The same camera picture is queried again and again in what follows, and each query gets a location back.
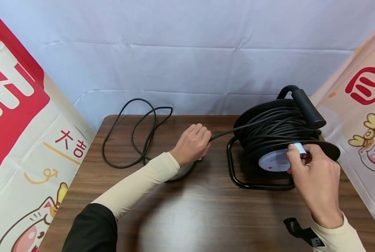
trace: cartoon cat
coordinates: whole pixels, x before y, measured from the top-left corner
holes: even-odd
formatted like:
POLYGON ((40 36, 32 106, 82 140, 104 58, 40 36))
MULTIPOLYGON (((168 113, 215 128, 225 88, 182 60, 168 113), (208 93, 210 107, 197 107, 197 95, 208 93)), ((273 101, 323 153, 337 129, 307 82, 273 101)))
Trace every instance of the cartoon cat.
POLYGON ((0 252, 36 252, 67 191, 67 184, 61 183, 56 203, 47 197, 37 209, 12 225, 0 240, 0 252))
POLYGON ((375 172, 375 114, 367 115, 364 126, 368 128, 363 135, 354 135, 349 140, 349 144, 354 147, 361 147, 358 151, 363 164, 370 170, 375 172))

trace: black plug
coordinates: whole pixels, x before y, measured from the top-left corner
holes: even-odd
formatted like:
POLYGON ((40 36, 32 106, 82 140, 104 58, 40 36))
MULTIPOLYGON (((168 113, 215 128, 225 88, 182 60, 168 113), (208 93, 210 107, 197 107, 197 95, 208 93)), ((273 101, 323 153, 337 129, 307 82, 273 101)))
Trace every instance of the black plug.
POLYGON ((302 229, 296 218, 287 218, 283 222, 292 236, 303 239, 312 247, 325 247, 316 233, 310 227, 302 229))

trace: banner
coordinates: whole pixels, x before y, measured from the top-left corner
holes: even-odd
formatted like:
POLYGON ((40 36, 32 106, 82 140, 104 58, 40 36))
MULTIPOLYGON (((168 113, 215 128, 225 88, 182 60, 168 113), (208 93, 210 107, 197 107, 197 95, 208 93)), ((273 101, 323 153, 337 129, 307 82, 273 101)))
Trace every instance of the banner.
POLYGON ((375 218, 375 32, 312 96, 328 124, 326 141, 375 218))
POLYGON ((38 249, 95 131, 0 20, 0 251, 38 249))

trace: hand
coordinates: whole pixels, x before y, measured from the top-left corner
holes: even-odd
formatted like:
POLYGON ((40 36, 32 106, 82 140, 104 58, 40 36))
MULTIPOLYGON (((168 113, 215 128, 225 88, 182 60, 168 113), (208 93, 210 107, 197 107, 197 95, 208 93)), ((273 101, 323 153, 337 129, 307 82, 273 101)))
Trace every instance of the hand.
POLYGON ((209 150, 211 131, 201 124, 192 124, 180 136, 174 149, 169 153, 175 158, 179 166, 193 163, 204 157, 209 150))
POLYGON ((308 144, 304 148, 308 152, 306 160, 300 158, 293 144, 288 146, 291 167, 287 172, 293 175, 294 184, 315 222, 324 228, 338 228, 343 225, 339 209, 340 166, 326 156, 320 146, 308 144))

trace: white backdrop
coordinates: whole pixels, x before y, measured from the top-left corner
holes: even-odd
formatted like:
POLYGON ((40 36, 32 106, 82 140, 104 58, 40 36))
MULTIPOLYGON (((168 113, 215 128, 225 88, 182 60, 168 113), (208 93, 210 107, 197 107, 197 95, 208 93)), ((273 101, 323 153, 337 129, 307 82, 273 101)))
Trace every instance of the white backdrop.
POLYGON ((136 97, 239 114, 284 85, 311 94, 371 34, 375 0, 0 0, 0 18, 98 128, 136 97))

